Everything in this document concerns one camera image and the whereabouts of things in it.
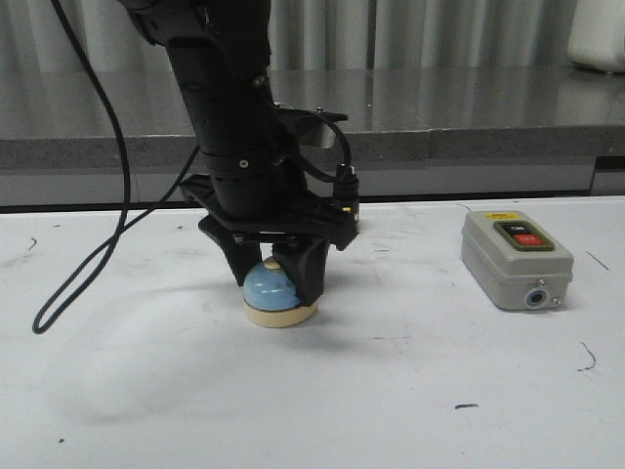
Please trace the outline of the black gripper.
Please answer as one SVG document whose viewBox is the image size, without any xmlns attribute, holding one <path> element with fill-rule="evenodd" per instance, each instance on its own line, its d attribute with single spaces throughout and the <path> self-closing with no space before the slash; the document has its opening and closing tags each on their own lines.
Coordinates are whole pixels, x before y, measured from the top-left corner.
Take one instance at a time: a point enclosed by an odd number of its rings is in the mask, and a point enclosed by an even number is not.
<svg viewBox="0 0 625 469">
<path fill-rule="evenodd" d="M 209 173 L 186 178 L 181 188 L 207 210 L 198 228 L 223 251 L 237 285 L 261 262 L 257 242 L 275 243 L 273 258 L 300 303 L 311 306 L 323 293 L 329 242 L 346 249 L 357 236 L 354 216 L 309 191 L 288 159 L 274 165 L 258 150 L 206 161 Z"/>
</svg>

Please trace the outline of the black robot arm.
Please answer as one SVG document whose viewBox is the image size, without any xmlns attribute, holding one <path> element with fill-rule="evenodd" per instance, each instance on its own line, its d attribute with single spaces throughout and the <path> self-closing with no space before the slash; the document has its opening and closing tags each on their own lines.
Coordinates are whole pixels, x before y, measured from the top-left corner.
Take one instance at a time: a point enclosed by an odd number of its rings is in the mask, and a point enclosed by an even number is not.
<svg viewBox="0 0 625 469">
<path fill-rule="evenodd" d="M 279 107 L 267 70 L 271 48 L 267 1 L 128 1 L 130 20 L 165 49 L 205 161 L 187 178 L 186 196 L 206 209 L 199 227 L 224 252 L 237 281 L 261 260 L 268 243 L 296 289 L 300 305 L 322 294 L 327 252 L 356 237 L 354 214 L 312 193 L 308 177 L 355 198 L 349 160 L 334 175 L 301 155 L 313 127 L 335 128 L 341 115 Z"/>
</svg>

